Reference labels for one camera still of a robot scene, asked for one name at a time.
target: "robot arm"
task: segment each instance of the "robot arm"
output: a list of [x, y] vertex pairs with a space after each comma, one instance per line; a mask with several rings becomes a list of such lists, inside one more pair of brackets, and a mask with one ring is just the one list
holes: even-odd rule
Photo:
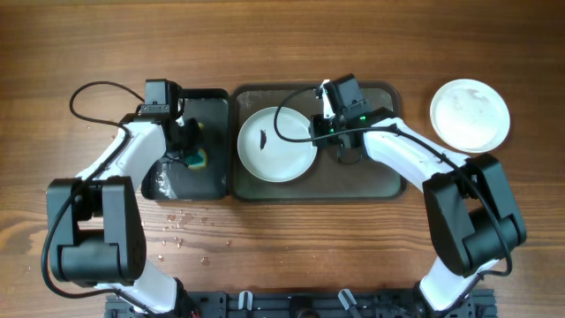
[[[311, 118], [311, 135], [329, 138], [313, 140], [315, 146], [362, 148], [369, 158], [397, 171], [424, 194], [438, 258], [418, 288], [434, 312], [450, 308], [470, 291], [481, 272], [504, 257], [501, 240], [486, 207], [467, 210], [464, 200], [477, 197], [454, 172], [454, 166], [486, 197], [508, 250], [525, 241], [524, 220], [502, 167], [494, 157], [483, 154], [470, 158], [447, 150], [413, 132], [393, 112], [373, 110], [353, 75], [333, 82], [325, 80], [317, 96], [323, 101], [323, 114]], [[368, 131], [371, 128], [381, 130]]]
[[[190, 317], [193, 306], [182, 284], [146, 260], [146, 240], [135, 199], [135, 190], [157, 160], [169, 152], [190, 155], [198, 145], [198, 123], [193, 119], [181, 123], [184, 105], [178, 99], [180, 93], [176, 83], [164, 79], [147, 82], [141, 113], [121, 120], [129, 131], [127, 144], [64, 213], [49, 254], [51, 272], [59, 281], [119, 290], [155, 314]], [[49, 226], [62, 202], [124, 138], [125, 132], [120, 130], [104, 153], [76, 178], [56, 179], [49, 185]], [[103, 217], [103, 229], [81, 230], [78, 221], [92, 216]]]

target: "dark serving tray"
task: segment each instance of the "dark serving tray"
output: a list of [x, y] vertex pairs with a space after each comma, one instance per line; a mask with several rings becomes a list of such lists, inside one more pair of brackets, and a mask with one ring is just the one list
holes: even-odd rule
[[[222, 89], [188, 89], [185, 119], [194, 117], [204, 125], [204, 149], [208, 166], [189, 170], [168, 159], [157, 161], [141, 184], [149, 200], [216, 200], [228, 194], [241, 201], [304, 202], [393, 199], [406, 182], [382, 163], [364, 159], [359, 163], [337, 161], [337, 149], [319, 149], [312, 167], [302, 176], [284, 183], [260, 180], [245, 169], [237, 155], [237, 136], [253, 113], [277, 106], [286, 96], [310, 84], [260, 84], [239, 87], [231, 96]], [[365, 98], [377, 109], [400, 113], [398, 93], [384, 82], [359, 83]], [[306, 117], [321, 112], [321, 101], [304, 92], [287, 105]]]
[[[241, 201], [336, 201], [392, 199], [406, 187], [405, 180], [388, 166], [364, 159], [359, 163], [337, 161], [337, 147], [319, 149], [310, 169], [284, 183], [271, 183], [252, 175], [237, 155], [237, 136], [245, 120], [255, 112], [277, 106], [286, 96], [306, 84], [259, 84], [238, 88], [230, 98], [230, 194]], [[363, 95], [377, 109], [400, 112], [398, 93], [384, 82], [359, 83]], [[306, 117], [322, 112], [314, 92], [304, 92], [287, 107]]]

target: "black mounting rail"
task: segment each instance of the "black mounting rail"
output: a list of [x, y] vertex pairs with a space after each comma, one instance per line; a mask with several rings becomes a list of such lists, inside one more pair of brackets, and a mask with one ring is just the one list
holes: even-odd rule
[[[414, 290], [390, 289], [373, 293], [352, 293], [357, 301], [356, 311], [361, 318], [427, 317], [416, 313]], [[200, 318], [351, 318], [337, 293], [256, 293], [240, 294], [188, 292], [197, 305]], [[106, 300], [104, 318], [139, 318], [133, 307], [116, 297]], [[496, 298], [493, 290], [472, 291], [469, 298], [448, 318], [496, 318]]]

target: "wood grain surface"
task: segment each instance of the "wood grain surface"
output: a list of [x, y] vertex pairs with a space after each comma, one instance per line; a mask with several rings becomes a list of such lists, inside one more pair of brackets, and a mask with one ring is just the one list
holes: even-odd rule
[[[349, 72], [394, 85], [407, 124], [437, 142], [428, 114], [442, 84], [471, 78], [501, 93], [511, 131], [493, 154], [528, 241], [511, 277], [481, 285], [496, 289], [501, 317], [565, 315], [563, 1], [56, 3], [0, 6], [0, 317], [102, 316], [103, 297], [59, 298], [39, 268], [47, 185], [87, 167], [116, 134], [72, 117], [77, 87], [114, 80], [143, 94], [145, 79], [167, 78], [233, 91]], [[79, 112], [113, 120], [136, 105], [112, 87], [77, 100]], [[435, 258], [412, 185], [372, 204], [138, 203], [148, 259], [191, 291], [412, 287]], [[184, 215], [184, 228], [162, 230]]]

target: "white ceramic plate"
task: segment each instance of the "white ceramic plate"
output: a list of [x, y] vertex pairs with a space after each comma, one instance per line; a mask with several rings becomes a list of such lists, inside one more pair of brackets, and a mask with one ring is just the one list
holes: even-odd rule
[[430, 117], [443, 141], [468, 153], [498, 147], [510, 130], [509, 110], [502, 97], [474, 79], [442, 86], [432, 99]]
[[[237, 137], [237, 153], [245, 168], [255, 177], [285, 182], [299, 177], [312, 165], [318, 148], [311, 142], [281, 140], [273, 121], [276, 107], [260, 110], [249, 117]], [[282, 108], [277, 126], [284, 137], [310, 138], [310, 121], [295, 110]]]

